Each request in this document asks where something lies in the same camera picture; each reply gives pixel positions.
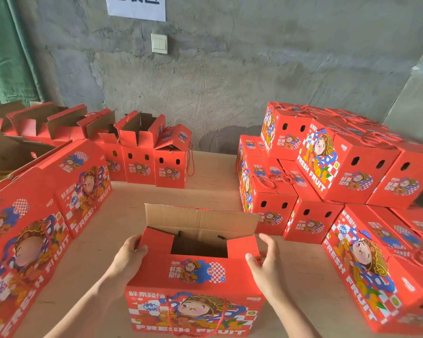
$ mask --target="gray wall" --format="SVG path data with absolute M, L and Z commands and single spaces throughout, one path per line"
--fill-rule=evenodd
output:
M 423 56 L 387 115 L 384 124 L 423 142 Z M 417 202 L 423 205 L 423 193 Z
M 166 23 L 108 16 L 105 0 L 18 2 L 51 100 L 164 113 L 225 153 L 270 100 L 382 121 L 423 53 L 423 0 L 166 0 Z

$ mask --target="hand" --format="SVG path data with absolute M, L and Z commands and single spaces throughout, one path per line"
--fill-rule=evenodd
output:
M 142 259 L 147 254 L 147 246 L 140 246 L 135 250 L 135 246 L 138 245 L 140 239 L 141 235 L 128 238 L 105 272 L 104 277 L 111 278 L 117 283 L 116 297 L 124 294 L 125 286 L 136 275 Z
M 251 269 L 255 284 L 270 301 L 280 296 L 289 297 L 286 287 L 284 271 L 279 258 L 279 247 L 275 240 L 264 233 L 259 234 L 262 241 L 268 244 L 265 261 L 260 267 L 251 254 L 246 254 L 246 261 Z

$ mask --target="green curtain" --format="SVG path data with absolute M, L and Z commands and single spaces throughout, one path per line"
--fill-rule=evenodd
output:
M 0 0 L 0 104 L 44 101 L 14 0 Z

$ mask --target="light switch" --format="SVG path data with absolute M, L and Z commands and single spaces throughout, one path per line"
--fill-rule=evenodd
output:
M 152 52 L 168 54 L 168 36 L 160 34 L 151 34 Z

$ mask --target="table surface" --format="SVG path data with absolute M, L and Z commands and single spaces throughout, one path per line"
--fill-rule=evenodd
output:
M 240 211 L 235 159 L 234 155 L 195 151 L 196 173 L 188 177 L 184 190 L 113 182 L 110 197 L 73 241 L 15 337 L 42 337 L 62 319 L 106 271 L 125 239 L 143 232 L 146 226 L 144 203 Z M 286 242 L 281 237 L 276 240 L 289 289 L 324 338 L 385 337 L 369 329 L 321 245 Z M 165 334 L 134 332 L 125 298 L 121 297 L 108 309 L 97 337 L 135 336 L 166 337 Z M 249 336 L 287 337 L 267 303 Z

